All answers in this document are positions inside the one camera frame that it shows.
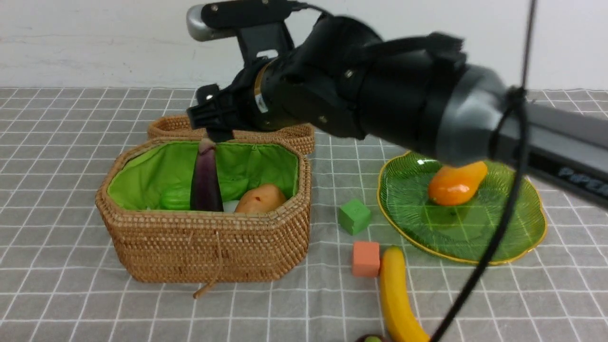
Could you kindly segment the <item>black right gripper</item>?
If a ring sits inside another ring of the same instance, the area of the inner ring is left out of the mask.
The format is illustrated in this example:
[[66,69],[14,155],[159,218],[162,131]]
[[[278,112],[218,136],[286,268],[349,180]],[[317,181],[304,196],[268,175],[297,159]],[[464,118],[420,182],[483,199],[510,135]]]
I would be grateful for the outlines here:
[[257,58],[253,65],[239,71],[227,87],[220,89],[211,84],[198,88],[195,93],[198,103],[186,110],[191,127],[206,130],[215,143],[234,139],[235,131],[263,132],[263,127],[256,123],[260,111],[254,104],[254,85],[265,65],[265,58]]

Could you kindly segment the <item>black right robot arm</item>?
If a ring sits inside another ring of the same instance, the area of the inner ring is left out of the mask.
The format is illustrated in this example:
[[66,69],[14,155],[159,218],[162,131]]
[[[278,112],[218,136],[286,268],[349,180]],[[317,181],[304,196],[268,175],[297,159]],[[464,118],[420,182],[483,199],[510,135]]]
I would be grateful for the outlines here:
[[259,58],[223,90],[202,87],[191,126],[217,142],[235,130],[311,124],[337,138],[373,135],[443,164],[489,159],[607,207],[607,121],[528,103],[463,54],[397,51],[354,18],[319,18],[301,46]]

